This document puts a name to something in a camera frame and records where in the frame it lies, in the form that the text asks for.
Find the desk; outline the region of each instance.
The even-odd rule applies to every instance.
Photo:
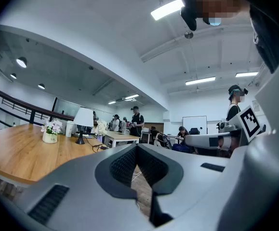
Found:
[[[0,179],[14,185],[29,186],[63,163],[93,154],[100,142],[88,139],[79,145],[78,138],[58,135],[58,142],[46,144],[39,126],[24,124],[0,130]]]
[[[125,135],[119,132],[114,131],[107,131],[107,135],[105,137],[110,140],[112,140],[112,148],[116,147],[116,142],[119,141],[136,141],[139,143],[139,137],[133,136],[133,135]]]
[[[147,135],[148,135],[148,144],[149,144],[149,143],[150,143],[150,134],[151,134],[151,133],[150,133],[150,132],[143,132],[143,135],[144,135],[144,134],[147,134]]]

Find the wooden floor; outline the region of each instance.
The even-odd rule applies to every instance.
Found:
[[[137,191],[137,203],[139,205],[140,211],[148,218],[150,215],[152,189],[147,183],[145,177],[139,173],[140,169],[136,167],[131,188]],[[0,180],[0,194],[11,201],[14,201],[16,198],[18,198],[24,190],[24,187],[16,187],[10,183]]]

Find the railing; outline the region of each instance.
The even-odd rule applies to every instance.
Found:
[[[59,114],[59,113],[56,113],[56,112],[53,112],[53,111],[49,111],[49,110],[46,110],[46,109],[42,109],[42,108],[39,108],[37,106],[34,106],[34,105],[31,105],[29,103],[26,103],[24,101],[21,101],[19,99],[16,99],[16,98],[13,98],[11,97],[10,95],[0,91],[0,97],[2,97],[2,104],[14,109],[14,110],[17,110],[17,111],[20,111],[22,113],[25,113],[25,115],[30,115],[30,118],[27,119],[27,118],[24,118],[24,117],[21,117],[19,115],[15,115],[3,108],[0,107],[0,110],[2,110],[3,112],[9,114],[9,115],[12,115],[16,118],[19,118],[21,120],[24,120],[24,121],[27,121],[31,124],[36,124],[36,125],[40,125],[42,126],[43,124],[41,123],[38,123],[36,121],[34,121],[34,118],[37,117],[41,120],[43,119],[52,119],[52,118],[59,118],[61,120],[74,120],[74,117],[72,116],[68,116],[68,115],[63,115],[63,114]],[[0,120],[0,123],[8,126],[8,127],[12,127],[11,125],[3,122]]]

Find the vase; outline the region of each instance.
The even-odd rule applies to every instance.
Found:
[[[49,134],[46,131],[43,133],[43,141],[48,144],[57,143],[57,135],[56,134]]]

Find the white ceiling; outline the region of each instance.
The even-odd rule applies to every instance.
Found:
[[[197,19],[194,37],[186,39],[184,33],[188,27],[179,12],[158,21],[150,14],[171,1],[64,0],[66,4],[77,8],[81,16],[85,16],[85,10],[100,15],[114,33],[130,43],[138,57],[157,73],[160,88],[166,89],[169,95],[225,88],[233,84],[241,87],[260,84],[260,74],[257,77],[235,78],[239,72],[263,69],[263,61],[252,42],[253,30],[248,13],[222,19],[220,26],[210,26],[202,19]],[[35,43],[26,42],[25,38],[5,41],[1,44],[10,52],[10,58],[25,54],[31,59],[31,74],[56,76],[91,93],[109,79],[104,73],[96,69],[88,70],[83,62],[67,55],[62,56],[61,52],[53,48],[45,50],[47,46],[38,47]],[[188,80],[213,76],[216,76],[214,82],[185,85]],[[120,83],[110,83],[98,95],[114,100],[131,92]]]

